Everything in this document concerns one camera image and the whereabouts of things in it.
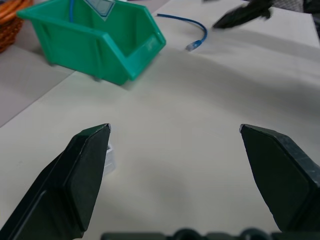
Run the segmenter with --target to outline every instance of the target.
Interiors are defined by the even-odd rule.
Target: cable connector
[[[184,18],[184,17],[179,17],[179,16],[161,14],[161,13],[158,13],[157,16],[158,17],[163,17],[163,18],[178,19],[178,20],[194,23],[194,24],[199,25],[203,29],[203,38],[201,40],[194,41],[194,42],[190,43],[188,46],[185,47],[185,49],[187,51],[189,51],[189,52],[191,52],[192,50],[195,50],[197,47],[199,47],[206,40],[206,38],[208,36],[207,28],[202,23],[200,23],[198,21],[195,21],[195,20],[192,20],[192,19],[188,19],[188,18]]]
[[[197,40],[197,41],[190,43],[188,46],[185,47],[185,49],[187,51],[191,52],[192,50],[195,50],[197,47],[199,47],[201,44],[202,44],[202,41]]]

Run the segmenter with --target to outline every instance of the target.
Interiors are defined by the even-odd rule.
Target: small white box
[[[111,144],[108,144],[105,153],[105,162],[104,162],[104,169],[103,169],[103,176],[111,173],[116,168],[115,162],[115,155],[114,149],[112,148]]]

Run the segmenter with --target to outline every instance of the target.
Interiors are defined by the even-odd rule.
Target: orange cable
[[[32,4],[32,0],[24,0],[22,4],[20,4],[16,9],[14,9],[14,11],[10,12],[9,14],[3,17],[0,17],[0,25],[13,20],[16,17],[17,11],[26,8],[31,4]]]
[[[14,11],[24,0],[14,0],[11,1],[11,4],[0,12],[0,19],[5,17],[7,14],[10,14]]]
[[[9,1],[6,1],[5,3],[2,3],[0,5],[0,12],[2,12],[3,10],[5,10],[7,7],[9,7],[12,3],[12,1],[14,0],[9,0]]]

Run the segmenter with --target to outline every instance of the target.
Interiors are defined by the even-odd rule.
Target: black object
[[[304,0],[303,12],[307,14],[320,14],[320,1],[319,0]]]
[[[319,166],[286,135],[246,124],[240,132],[254,180],[283,233],[247,229],[240,236],[201,236],[182,229],[173,236],[106,233],[101,240],[320,240]],[[0,240],[81,238],[101,185],[109,134],[104,124],[74,136],[34,181],[1,229]]]
[[[240,132],[255,183],[279,229],[320,232],[319,166],[286,135],[250,125]]]
[[[105,165],[108,124],[75,135],[36,178],[0,240],[72,240],[88,229]]]
[[[272,0],[252,0],[246,6],[241,5],[228,11],[212,27],[214,29],[229,29],[259,17],[269,19],[271,17],[269,8],[272,7],[272,4]]]
[[[319,240],[318,232],[286,232],[272,233],[250,228],[244,230],[240,236],[231,236],[222,232],[212,232],[205,236],[192,229],[181,229],[173,236],[162,233],[105,233],[101,240]]]

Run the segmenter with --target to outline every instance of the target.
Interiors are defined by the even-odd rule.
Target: white object
[[[238,4],[177,0],[160,12],[210,27]],[[132,85],[75,72],[0,128],[0,225],[70,136],[108,122],[116,129],[117,171],[101,183],[83,240],[181,227],[202,234],[277,230],[238,130],[247,123],[282,132],[319,161],[320,54],[312,18],[274,9],[268,21],[210,33],[195,53],[183,48],[201,29],[155,19],[167,46]]]
[[[103,176],[111,173],[116,168],[116,161],[114,150],[111,144],[108,145],[105,153],[105,162],[104,162],[104,169],[103,169]]]

